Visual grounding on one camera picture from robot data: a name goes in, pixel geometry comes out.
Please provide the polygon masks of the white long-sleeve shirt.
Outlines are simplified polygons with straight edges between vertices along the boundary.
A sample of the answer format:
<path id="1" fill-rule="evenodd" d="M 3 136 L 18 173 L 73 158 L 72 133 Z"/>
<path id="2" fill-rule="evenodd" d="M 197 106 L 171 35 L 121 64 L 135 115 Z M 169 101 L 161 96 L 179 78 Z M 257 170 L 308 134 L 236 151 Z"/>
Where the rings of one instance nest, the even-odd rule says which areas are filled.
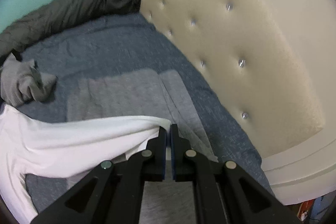
<path id="1" fill-rule="evenodd" d="M 1 197 L 19 223 L 36 216 L 25 176 L 68 178 L 120 155 L 130 158 L 170 128 L 168 119 L 123 116 L 46 123 L 5 105 L 1 111 Z"/>

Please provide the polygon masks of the grey folded garment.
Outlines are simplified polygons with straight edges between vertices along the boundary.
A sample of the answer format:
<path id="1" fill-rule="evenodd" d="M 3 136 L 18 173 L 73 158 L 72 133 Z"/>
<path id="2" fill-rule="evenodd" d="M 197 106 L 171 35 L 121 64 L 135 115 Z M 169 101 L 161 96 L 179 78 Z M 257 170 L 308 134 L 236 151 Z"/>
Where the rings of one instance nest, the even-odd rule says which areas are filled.
<path id="1" fill-rule="evenodd" d="M 68 121 L 129 115 L 165 118 L 177 124 L 191 148 L 217 161 L 200 116 L 177 71 L 141 69 L 115 77 L 80 79 L 67 101 Z"/>

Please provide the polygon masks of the grey crumpled garment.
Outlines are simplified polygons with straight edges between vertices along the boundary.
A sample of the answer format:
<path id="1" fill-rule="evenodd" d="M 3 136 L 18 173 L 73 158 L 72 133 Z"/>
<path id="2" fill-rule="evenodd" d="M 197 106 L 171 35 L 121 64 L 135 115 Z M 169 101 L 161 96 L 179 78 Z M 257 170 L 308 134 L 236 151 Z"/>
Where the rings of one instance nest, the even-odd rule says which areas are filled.
<path id="1" fill-rule="evenodd" d="M 1 99 L 13 107 L 44 102 L 56 81 L 55 75 L 40 72 L 35 60 L 18 61 L 11 53 L 1 66 Z"/>

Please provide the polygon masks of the blue bed sheet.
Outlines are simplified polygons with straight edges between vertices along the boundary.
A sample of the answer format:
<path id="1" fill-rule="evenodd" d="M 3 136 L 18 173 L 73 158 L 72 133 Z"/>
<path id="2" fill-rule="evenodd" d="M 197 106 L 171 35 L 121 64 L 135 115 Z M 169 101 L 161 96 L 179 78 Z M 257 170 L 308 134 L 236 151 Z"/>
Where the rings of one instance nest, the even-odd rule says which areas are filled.
<path id="1" fill-rule="evenodd" d="M 43 72 L 58 78 L 46 103 L 19 108 L 30 118 L 68 122 L 67 101 L 80 79 L 115 77 L 141 69 L 180 75 L 200 116 L 217 161 L 233 160 L 259 184 L 270 185 L 261 157 L 247 134 L 221 105 L 203 76 L 164 35 L 139 14 L 106 16 L 51 36 L 25 50 L 24 60 L 35 59 Z"/>

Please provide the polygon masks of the cream tufted headboard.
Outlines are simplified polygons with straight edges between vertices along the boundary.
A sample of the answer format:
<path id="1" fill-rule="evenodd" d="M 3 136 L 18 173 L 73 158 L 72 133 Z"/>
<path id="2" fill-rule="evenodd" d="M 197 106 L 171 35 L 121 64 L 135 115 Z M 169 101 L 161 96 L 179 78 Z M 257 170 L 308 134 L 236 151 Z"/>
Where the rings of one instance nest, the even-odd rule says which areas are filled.
<path id="1" fill-rule="evenodd" d="M 141 0 L 240 124 L 284 204 L 335 190 L 335 0 Z"/>

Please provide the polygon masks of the dark grey duvet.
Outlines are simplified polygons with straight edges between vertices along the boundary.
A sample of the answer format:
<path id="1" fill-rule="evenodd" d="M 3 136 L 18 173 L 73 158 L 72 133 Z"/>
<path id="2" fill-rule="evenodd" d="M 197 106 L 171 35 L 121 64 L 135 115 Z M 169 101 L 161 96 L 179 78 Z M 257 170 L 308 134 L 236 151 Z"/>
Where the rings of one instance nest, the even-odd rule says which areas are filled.
<path id="1" fill-rule="evenodd" d="M 141 0 L 53 0 L 1 33 L 1 60 L 34 43 L 105 15 L 138 12 Z"/>

